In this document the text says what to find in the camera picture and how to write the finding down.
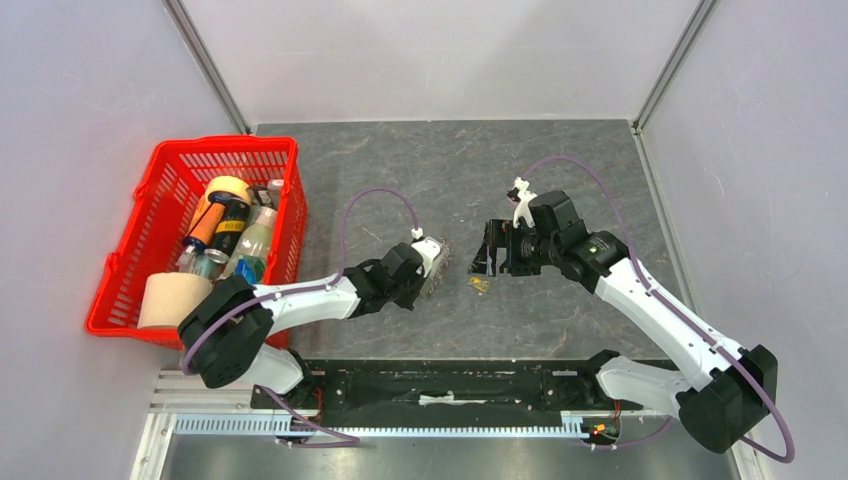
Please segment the yellow tagged keys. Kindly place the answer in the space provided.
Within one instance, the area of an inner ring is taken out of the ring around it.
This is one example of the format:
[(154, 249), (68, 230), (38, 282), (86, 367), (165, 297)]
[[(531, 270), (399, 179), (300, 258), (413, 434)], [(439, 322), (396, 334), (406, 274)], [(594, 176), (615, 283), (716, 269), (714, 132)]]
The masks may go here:
[(479, 277), (471, 277), (468, 285), (476, 289), (479, 293), (486, 293), (491, 288), (491, 283)]

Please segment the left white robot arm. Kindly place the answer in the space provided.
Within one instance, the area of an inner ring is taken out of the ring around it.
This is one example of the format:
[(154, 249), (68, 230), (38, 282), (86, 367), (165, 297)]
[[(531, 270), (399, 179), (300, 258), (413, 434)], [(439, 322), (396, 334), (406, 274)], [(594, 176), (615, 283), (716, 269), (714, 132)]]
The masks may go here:
[(448, 256), (442, 241), (424, 237), (319, 280), (263, 285), (232, 275), (179, 324), (181, 368), (209, 389), (244, 382), (271, 390), (290, 408), (304, 407), (314, 393), (306, 366), (268, 338), (309, 323), (371, 315), (390, 304), (412, 310), (432, 294)]

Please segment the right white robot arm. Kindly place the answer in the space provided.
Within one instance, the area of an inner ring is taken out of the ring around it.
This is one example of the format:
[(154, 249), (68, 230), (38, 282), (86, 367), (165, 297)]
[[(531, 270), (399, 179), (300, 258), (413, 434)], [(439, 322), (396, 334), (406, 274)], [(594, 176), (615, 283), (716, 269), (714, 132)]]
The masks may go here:
[(601, 409), (616, 400), (640, 404), (678, 420), (713, 453), (724, 453), (770, 413), (778, 361), (766, 347), (751, 349), (717, 331), (675, 298), (609, 231), (591, 232), (562, 191), (541, 195), (513, 189), (510, 219), (491, 219), (469, 271), (513, 277), (552, 267), (624, 314), (674, 363), (672, 370), (605, 350), (593, 372), (577, 382), (579, 400)]

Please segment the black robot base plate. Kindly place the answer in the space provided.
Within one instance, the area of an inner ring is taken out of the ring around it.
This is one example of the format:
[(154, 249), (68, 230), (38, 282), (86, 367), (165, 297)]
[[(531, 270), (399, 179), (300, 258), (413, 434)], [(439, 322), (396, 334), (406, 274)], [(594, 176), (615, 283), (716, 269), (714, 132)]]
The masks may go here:
[(311, 359), (282, 395), (326, 427), (553, 427), (561, 412), (609, 413), (581, 360)]

